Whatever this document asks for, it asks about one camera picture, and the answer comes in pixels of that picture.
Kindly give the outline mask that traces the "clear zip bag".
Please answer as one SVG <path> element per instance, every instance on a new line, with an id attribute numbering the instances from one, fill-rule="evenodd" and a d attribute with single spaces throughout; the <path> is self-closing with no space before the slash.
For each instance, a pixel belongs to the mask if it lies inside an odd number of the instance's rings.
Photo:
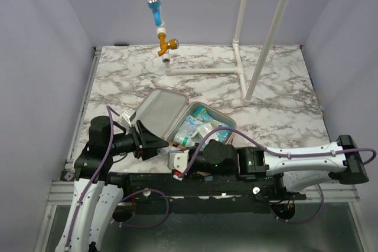
<path id="1" fill-rule="evenodd" d="M 212 127 L 211 123 L 205 123 L 205 124 L 202 124 L 200 125 L 198 128 L 197 128 L 197 134 L 199 135 L 199 137 L 201 137 L 202 139 L 205 138 L 214 128 Z M 218 135 L 217 133 L 212 133 L 208 139 L 213 139 L 213 140 L 218 140 Z"/>

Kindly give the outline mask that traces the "amber bottle orange cap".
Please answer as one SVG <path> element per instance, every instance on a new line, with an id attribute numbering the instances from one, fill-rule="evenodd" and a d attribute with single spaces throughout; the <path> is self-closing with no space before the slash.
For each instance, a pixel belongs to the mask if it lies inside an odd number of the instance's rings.
<path id="1" fill-rule="evenodd" d="M 183 146 L 181 144 L 172 143 L 172 142 L 169 144 L 169 146 L 170 146 L 170 149 L 172 150 L 186 150 L 186 149 L 191 148 L 190 146 Z"/>

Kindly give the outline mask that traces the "clear bottle green label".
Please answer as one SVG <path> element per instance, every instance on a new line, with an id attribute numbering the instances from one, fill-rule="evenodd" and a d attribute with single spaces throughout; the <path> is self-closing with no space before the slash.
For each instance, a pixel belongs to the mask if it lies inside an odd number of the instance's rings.
<path id="1" fill-rule="evenodd" d="M 187 136 L 184 133 L 177 133 L 174 136 L 173 143 L 181 145 L 186 148 L 189 148 L 195 145 L 195 141 L 193 141 L 190 136 Z"/>

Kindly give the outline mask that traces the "pink medicine kit case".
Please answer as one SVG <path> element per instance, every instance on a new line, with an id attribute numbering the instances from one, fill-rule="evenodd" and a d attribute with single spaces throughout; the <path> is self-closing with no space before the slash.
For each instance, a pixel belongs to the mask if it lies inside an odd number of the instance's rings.
<path id="1" fill-rule="evenodd" d="M 186 117 L 201 107 L 220 123 L 236 127 L 233 119 L 218 110 L 202 102 L 190 103 L 188 96 L 168 89 L 151 91 L 136 109 L 135 120 L 140 120 L 150 132 L 170 143 Z"/>

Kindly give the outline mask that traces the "white blue gauze packet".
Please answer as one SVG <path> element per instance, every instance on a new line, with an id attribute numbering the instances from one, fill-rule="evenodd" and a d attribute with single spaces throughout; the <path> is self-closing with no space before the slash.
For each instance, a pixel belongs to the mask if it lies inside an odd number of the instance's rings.
<path id="1" fill-rule="evenodd" d="M 183 129 L 188 133 L 189 136 L 192 136 L 203 124 L 204 122 L 196 119 L 195 117 L 187 116 L 183 123 Z"/>

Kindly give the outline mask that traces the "blue cotton swab packet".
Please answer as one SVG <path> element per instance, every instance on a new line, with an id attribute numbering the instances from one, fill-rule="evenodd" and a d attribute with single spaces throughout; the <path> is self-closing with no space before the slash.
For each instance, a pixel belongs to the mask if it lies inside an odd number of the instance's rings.
<path id="1" fill-rule="evenodd" d="M 218 127 L 229 127 L 229 125 L 216 120 L 208 113 L 207 109 L 204 106 L 199 107 L 194 113 L 193 117 L 197 120 L 203 122 L 204 124 L 211 124 L 212 128 Z M 225 142 L 227 140 L 228 135 L 230 134 L 229 130 L 220 130 L 216 132 L 216 135 L 220 142 Z"/>

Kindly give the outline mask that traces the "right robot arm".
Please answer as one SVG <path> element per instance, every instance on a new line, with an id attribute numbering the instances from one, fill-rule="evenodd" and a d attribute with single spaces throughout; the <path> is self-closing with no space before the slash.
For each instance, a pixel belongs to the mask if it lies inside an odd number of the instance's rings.
<path id="1" fill-rule="evenodd" d="M 243 181 L 279 178 L 272 184 L 275 198 L 287 199 L 293 192 L 309 186 L 336 180 L 343 185 L 369 181 L 364 162 L 349 135 L 335 142 L 311 148 L 235 148 L 216 140 L 203 150 L 190 149 L 184 174 L 204 172 L 215 175 L 236 175 Z"/>

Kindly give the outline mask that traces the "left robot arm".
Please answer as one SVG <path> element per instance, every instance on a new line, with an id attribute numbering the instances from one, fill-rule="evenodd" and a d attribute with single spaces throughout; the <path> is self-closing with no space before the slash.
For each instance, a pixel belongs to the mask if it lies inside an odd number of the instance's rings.
<path id="1" fill-rule="evenodd" d="M 137 194 L 153 192 L 150 188 L 133 191 L 128 175 L 111 172 L 113 157 L 132 153 L 145 161 L 168 145 L 140 120 L 126 129 L 114 123 L 111 115 L 92 119 L 89 140 L 74 163 L 73 199 L 55 250 L 99 251 L 105 225 L 118 203 Z"/>

